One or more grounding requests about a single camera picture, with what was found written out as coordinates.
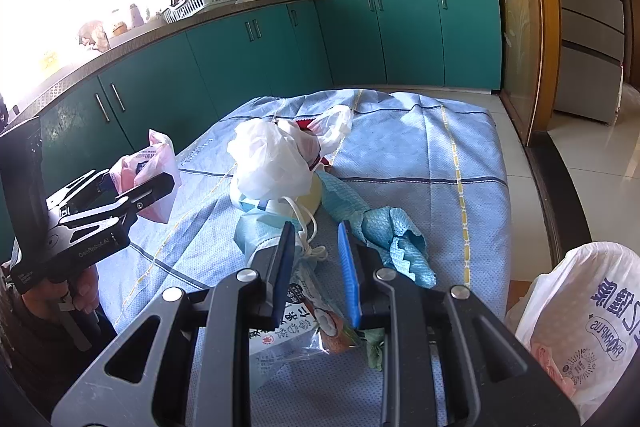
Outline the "left hand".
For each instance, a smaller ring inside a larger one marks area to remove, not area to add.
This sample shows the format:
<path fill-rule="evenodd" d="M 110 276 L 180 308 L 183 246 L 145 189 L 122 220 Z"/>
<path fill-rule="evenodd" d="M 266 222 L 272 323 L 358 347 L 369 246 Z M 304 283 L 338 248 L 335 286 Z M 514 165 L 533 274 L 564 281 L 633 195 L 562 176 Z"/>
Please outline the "left hand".
<path fill-rule="evenodd" d="M 68 283 L 51 283 L 42 280 L 37 286 L 29 289 L 22 296 L 24 305 L 32 315 L 44 321 L 56 322 L 56 314 L 53 305 L 60 303 L 68 294 Z M 73 295 L 73 307 L 77 311 L 89 314 L 100 306 L 99 272 L 95 265 L 82 271 L 75 283 Z"/>

